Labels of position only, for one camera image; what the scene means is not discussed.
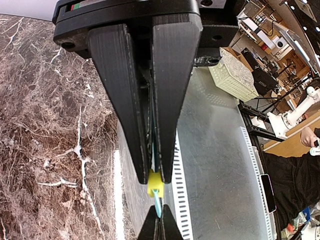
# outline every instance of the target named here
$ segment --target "metal table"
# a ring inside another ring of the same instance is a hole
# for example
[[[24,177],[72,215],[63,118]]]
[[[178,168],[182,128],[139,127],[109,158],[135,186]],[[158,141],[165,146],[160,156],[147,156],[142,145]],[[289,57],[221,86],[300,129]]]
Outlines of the metal table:
[[[184,239],[275,238],[273,215],[266,213],[258,178],[263,168],[237,105],[234,97],[215,86],[208,68],[193,70],[177,127],[189,211],[180,213],[177,207],[174,177],[165,186],[164,198],[178,226],[182,215],[190,216],[186,229],[191,234]],[[138,183],[121,126],[119,148],[126,199],[138,234],[154,203],[147,186]]]

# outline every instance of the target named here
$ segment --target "marble surface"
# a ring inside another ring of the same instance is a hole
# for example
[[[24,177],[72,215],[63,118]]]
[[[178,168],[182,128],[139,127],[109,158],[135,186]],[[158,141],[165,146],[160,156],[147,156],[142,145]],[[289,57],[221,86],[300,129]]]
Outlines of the marble surface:
[[[0,239],[134,239],[123,189],[115,217],[117,117],[92,61],[55,45],[53,32],[0,15]]]

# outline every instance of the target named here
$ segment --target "white basket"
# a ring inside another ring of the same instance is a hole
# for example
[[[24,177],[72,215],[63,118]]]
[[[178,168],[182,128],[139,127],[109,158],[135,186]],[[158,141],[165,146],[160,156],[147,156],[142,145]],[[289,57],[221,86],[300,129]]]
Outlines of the white basket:
[[[243,65],[243,63],[238,59],[236,60],[237,62],[235,64]],[[252,81],[251,87],[243,84],[237,78],[233,77],[229,70],[230,67],[234,67],[234,65],[225,64],[223,61],[223,57],[218,65],[209,67],[215,85],[243,102],[247,102],[258,97],[259,94],[253,85],[254,79],[250,70],[244,66],[247,69],[247,72],[245,72],[245,74],[247,75],[249,80]]]

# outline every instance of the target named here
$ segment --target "wooden panel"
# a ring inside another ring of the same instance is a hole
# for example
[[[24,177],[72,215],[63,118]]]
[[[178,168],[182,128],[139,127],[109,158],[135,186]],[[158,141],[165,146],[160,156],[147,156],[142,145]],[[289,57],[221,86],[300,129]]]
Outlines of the wooden panel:
[[[310,150],[309,147],[303,146],[300,141],[301,130],[307,125],[309,125],[308,127],[310,127],[312,130],[314,130],[315,128],[320,128],[320,111],[300,123],[298,126],[289,130],[286,135],[292,136],[287,140],[279,144],[277,144],[276,141],[269,141],[264,145],[264,149],[272,146],[270,149],[266,150],[267,153],[283,156],[286,158],[301,157],[303,154],[306,154]]]

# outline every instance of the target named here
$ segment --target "black cloth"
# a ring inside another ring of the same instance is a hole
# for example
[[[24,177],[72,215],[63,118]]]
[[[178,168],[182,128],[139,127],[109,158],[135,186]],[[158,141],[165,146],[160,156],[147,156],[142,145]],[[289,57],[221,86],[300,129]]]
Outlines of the black cloth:
[[[314,132],[320,137],[320,129]],[[282,157],[264,153],[281,230],[320,200],[320,156]]]

